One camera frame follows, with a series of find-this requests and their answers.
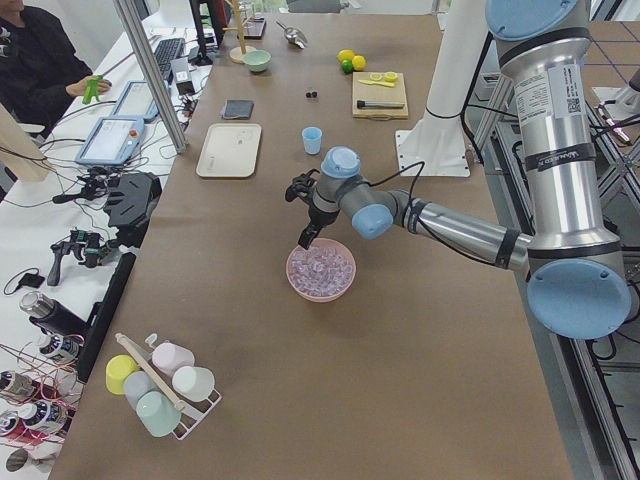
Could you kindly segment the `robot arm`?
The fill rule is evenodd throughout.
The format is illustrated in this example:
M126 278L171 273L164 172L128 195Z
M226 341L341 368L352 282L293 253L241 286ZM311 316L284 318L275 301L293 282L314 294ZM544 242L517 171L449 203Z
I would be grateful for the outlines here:
M309 223L299 244L346 215L364 238L392 225L424 235L479 262L526 276L528 305L549 330L597 339L630 314L620 241L603 223L596 151L586 113L581 63L590 46L589 6L582 1L456 1L447 16L424 117L398 145L429 175L452 175L446 153L454 120L489 44L515 87L534 232L519 231L419 199L379 191L361 175L359 155L331 148L318 170L296 177L287 201L301 200Z

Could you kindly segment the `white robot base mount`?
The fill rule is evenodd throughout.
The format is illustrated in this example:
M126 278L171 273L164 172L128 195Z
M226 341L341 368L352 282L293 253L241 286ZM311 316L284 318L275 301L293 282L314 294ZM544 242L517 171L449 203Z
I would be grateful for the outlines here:
M467 177L462 110L487 39L486 3L451 3L425 113L410 130L398 130L399 169L404 176Z

